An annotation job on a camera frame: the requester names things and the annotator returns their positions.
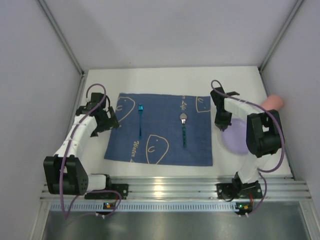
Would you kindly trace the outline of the purple plastic plate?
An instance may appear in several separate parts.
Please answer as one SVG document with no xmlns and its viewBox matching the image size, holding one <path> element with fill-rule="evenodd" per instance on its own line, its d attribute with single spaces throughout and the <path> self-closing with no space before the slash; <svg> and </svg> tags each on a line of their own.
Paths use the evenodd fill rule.
<svg viewBox="0 0 320 240">
<path fill-rule="evenodd" d="M 237 155 L 247 155 L 249 153 L 246 134 L 247 124 L 239 118 L 232 118 L 231 125 L 221 132 L 221 140 L 226 149 Z"/>
</svg>

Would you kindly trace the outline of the blue plastic fork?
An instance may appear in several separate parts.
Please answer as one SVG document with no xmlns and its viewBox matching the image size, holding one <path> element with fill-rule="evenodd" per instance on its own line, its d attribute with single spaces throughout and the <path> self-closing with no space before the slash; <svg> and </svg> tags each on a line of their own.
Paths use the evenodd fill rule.
<svg viewBox="0 0 320 240">
<path fill-rule="evenodd" d="M 139 139 L 142 139 L 142 114 L 144 111 L 144 107 L 141 103 L 138 104 L 138 114 L 139 114 Z"/>
</svg>

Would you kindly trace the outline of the silver spoon green handle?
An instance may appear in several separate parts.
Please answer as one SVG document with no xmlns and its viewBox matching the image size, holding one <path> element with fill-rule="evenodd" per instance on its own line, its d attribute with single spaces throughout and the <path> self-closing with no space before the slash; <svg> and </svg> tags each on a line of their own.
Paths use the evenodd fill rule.
<svg viewBox="0 0 320 240">
<path fill-rule="evenodd" d="M 181 113 L 179 116 L 179 119 L 182 124 L 182 141 L 183 141 L 183 147 L 187 147 L 187 130 L 186 130 L 186 121 L 188 119 L 188 116 L 185 113 Z"/>
</svg>

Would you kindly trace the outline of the blue whale print cloth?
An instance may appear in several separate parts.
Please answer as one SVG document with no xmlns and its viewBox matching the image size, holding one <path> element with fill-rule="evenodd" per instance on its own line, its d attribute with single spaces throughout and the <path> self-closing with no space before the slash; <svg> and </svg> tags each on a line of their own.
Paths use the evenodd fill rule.
<svg viewBox="0 0 320 240">
<path fill-rule="evenodd" d="M 143 105 L 139 139 L 138 105 Z M 187 115 L 186 140 L 180 114 Z M 213 166 L 210 96 L 120 93 L 104 159 L 187 167 Z"/>
</svg>

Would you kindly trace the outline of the pink plastic cup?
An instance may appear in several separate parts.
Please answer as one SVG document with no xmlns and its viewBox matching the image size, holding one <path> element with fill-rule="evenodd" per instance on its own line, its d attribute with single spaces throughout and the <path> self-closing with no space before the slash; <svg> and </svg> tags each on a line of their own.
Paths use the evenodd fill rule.
<svg viewBox="0 0 320 240">
<path fill-rule="evenodd" d="M 276 110 L 279 111 L 284 106 L 283 99 L 278 95 L 269 95 L 266 100 L 264 100 L 260 106 L 267 110 Z"/>
</svg>

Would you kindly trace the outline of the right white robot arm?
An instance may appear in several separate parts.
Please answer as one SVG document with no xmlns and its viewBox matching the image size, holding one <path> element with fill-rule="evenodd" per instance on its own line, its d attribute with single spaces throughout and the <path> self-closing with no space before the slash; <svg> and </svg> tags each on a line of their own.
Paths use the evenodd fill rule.
<svg viewBox="0 0 320 240">
<path fill-rule="evenodd" d="M 234 97 L 237 92 L 225 93 L 220 86 L 210 92 L 216 107 L 214 124 L 225 131 L 232 125 L 232 116 L 246 122 L 245 143 L 249 153 L 236 172 L 233 181 L 241 185 L 251 184 L 258 180 L 259 173 L 272 173 L 280 168 L 285 157 L 285 139 L 282 131 L 279 112 Z M 281 150 L 280 159 L 272 169 L 264 169 L 270 157 Z"/>
</svg>

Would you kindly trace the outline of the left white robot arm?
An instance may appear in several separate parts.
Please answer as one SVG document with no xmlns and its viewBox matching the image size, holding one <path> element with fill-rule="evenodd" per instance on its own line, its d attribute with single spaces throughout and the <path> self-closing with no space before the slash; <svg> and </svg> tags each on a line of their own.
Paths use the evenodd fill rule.
<svg viewBox="0 0 320 240">
<path fill-rule="evenodd" d="M 43 161 L 45 179 L 50 194 L 79 196 L 92 191 L 107 190 L 111 180 L 107 174 L 89 174 L 81 161 L 91 137 L 120 126 L 108 96 L 91 93 L 89 101 L 75 113 L 73 125 L 53 156 Z"/>
</svg>

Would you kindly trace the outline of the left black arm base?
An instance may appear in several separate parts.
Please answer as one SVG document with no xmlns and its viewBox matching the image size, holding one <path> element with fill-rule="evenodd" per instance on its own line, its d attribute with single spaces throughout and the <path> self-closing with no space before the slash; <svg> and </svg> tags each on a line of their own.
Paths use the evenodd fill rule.
<svg viewBox="0 0 320 240">
<path fill-rule="evenodd" d="M 94 190 L 84 195 L 86 200 L 125 200 L 129 193 L 126 183 L 113 183 L 110 189 Z"/>
</svg>

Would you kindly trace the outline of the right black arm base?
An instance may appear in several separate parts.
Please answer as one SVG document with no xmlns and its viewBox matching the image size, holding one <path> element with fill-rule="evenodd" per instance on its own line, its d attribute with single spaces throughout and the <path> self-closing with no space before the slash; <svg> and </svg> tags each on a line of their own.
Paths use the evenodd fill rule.
<svg viewBox="0 0 320 240">
<path fill-rule="evenodd" d="M 263 197 L 261 185 L 258 182 L 235 186 L 232 183 L 218 183 L 217 197 L 220 200 L 231 202 L 236 199 L 261 199 Z"/>
</svg>

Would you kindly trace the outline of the aluminium mounting rail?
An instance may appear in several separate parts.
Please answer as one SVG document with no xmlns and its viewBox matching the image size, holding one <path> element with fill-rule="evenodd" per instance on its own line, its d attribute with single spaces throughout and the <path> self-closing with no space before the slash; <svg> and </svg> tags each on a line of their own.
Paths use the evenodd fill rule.
<svg viewBox="0 0 320 240">
<path fill-rule="evenodd" d="M 255 200 L 267 190 L 265 201 L 310 200 L 307 183 L 289 177 L 266 177 L 258 180 Z M 127 184 L 127 200 L 146 201 L 217 201 L 222 193 L 217 185 L 230 183 L 229 177 L 113 177 L 113 184 Z"/>
</svg>

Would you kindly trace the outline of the left aluminium frame post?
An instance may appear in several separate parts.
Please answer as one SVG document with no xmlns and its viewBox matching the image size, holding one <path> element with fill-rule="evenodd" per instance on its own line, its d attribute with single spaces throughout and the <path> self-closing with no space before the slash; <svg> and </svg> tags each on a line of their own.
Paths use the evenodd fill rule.
<svg viewBox="0 0 320 240">
<path fill-rule="evenodd" d="M 61 30 L 56 18 L 54 17 L 52 11 L 49 8 L 48 4 L 46 3 L 45 0 L 35 0 L 35 2 L 39 5 L 40 9 L 44 13 L 46 19 L 48 20 L 50 26 L 54 30 L 55 35 L 57 36 L 58 40 L 62 44 L 62 47 L 64 48 L 66 54 L 70 58 L 76 71 L 80 74 L 80 76 L 83 76 L 85 74 L 85 71 L 83 70 L 79 61 L 77 60 L 69 42 L 67 41 L 67 38 L 65 37 L 63 31 Z"/>
</svg>

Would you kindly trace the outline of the aluminium frame post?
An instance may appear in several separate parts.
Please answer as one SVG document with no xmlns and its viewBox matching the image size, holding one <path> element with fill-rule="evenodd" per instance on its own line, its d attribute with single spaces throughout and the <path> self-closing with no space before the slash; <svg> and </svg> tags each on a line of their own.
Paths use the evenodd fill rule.
<svg viewBox="0 0 320 240">
<path fill-rule="evenodd" d="M 48 20 L 50 26 L 54 30 L 55 35 L 57 36 L 58 40 L 62 44 L 62 47 L 64 48 L 66 54 L 70 58 L 76 71 L 80 74 L 80 76 L 83 76 L 85 74 L 85 71 L 83 70 L 79 61 L 77 60 L 69 42 L 67 41 L 67 38 L 65 37 L 63 31 L 61 30 L 56 18 L 54 17 L 52 11 L 49 8 L 48 4 L 46 3 L 45 0 L 35 0 L 35 2 L 39 5 L 40 9 L 44 13 L 46 19 Z"/>
<path fill-rule="evenodd" d="M 305 0 L 296 0 L 294 2 L 293 7 L 289 11 L 289 14 L 285 18 L 285 21 L 282 23 L 280 30 L 278 31 L 275 38 L 273 39 L 270 47 L 266 52 L 266 55 L 263 57 L 263 60 L 258 67 L 258 71 L 260 74 L 265 70 L 268 63 L 272 59 L 273 55 L 278 49 L 280 43 L 282 42 L 283 38 L 285 37 L 287 31 L 289 30 L 290 26 L 292 25 L 294 19 L 296 18 L 298 12 L 300 11 L 304 3 L 305 3 Z"/>
</svg>

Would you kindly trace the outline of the right aluminium frame post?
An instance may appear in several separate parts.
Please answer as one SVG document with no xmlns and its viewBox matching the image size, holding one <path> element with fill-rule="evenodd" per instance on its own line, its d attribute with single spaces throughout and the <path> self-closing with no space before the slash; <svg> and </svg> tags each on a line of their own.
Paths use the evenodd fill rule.
<svg viewBox="0 0 320 240">
<path fill-rule="evenodd" d="M 305 3 L 305 0 L 296 0 L 294 2 L 293 7 L 289 11 L 289 14 L 285 18 L 285 21 L 282 23 L 280 30 L 278 31 L 275 38 L 273 39 L 270 47 L 266 52 L 266 55 L 263 57 L 263 60 L 258 67 L 258 71 L 260 74 L 265 70 L 268 63 L 272 59 L 273 55 L 278 49 L 280 43 L 282 42 L 283 38 L 285 37 L 287 31 L 289 30 L 290 26 L 292 25 L 294 19 L 296 18 L 298 12 L 300 11 L 304 3 Z"/>
</svg>

